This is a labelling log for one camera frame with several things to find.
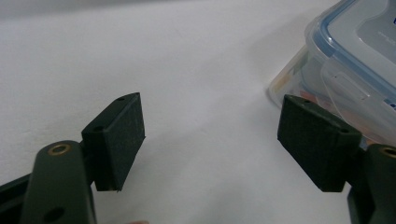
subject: plastic storage container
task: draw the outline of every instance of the plastic storage container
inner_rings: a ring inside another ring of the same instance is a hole
[[[305,46],[272,82],[340,116],[373,142],[396,146],[396,1],[345,0],[305,30]]]

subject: white surface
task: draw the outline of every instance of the white surface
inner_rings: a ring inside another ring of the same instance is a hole
[[[99,223],[348,223],[276,140],[270,81],[335,0],[0,3],[0,184],[140,91],[145,140]]]

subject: brass insert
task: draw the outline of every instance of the brass insert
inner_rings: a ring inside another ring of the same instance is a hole
[[[64,153],[70,151],[71,147],[68,144],[58,144],[49,149],[51,156],[62,156]]]

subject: screw hole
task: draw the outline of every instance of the screw hole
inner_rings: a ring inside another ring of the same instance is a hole
[[[391,147],[383,147],[380,149],[385,155],[396,159],[396,149]]]
[[[51,223],[54,221],[59,220],[64,215],[64,209],[62,207],[56,207],[50,210],[46,215],[43,217],[43,221],[46,223]]]
[[[94,127],[94,128],[93,128],[93,131],[94,131],[94,132],[101,132],[104,128],[105,128],[105,127],[103,127],[103,126],[97,126],[97,127]]]
[[[61,156],[68,152],[71,149],[70,145],[67,144],[60,144],[57,146],[54,146],[48,150],[48,153],[51,156]]]

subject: black rectangular block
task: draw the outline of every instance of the black rectangular block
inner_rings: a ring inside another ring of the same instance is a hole
[[[361,133],[320,106],[285,95],[277,138],[318,188],[340,192]]]
[[[97,190],[121,190],[145,139],[139,93],[111,103],[82,131],[83,146],[93,156]]]

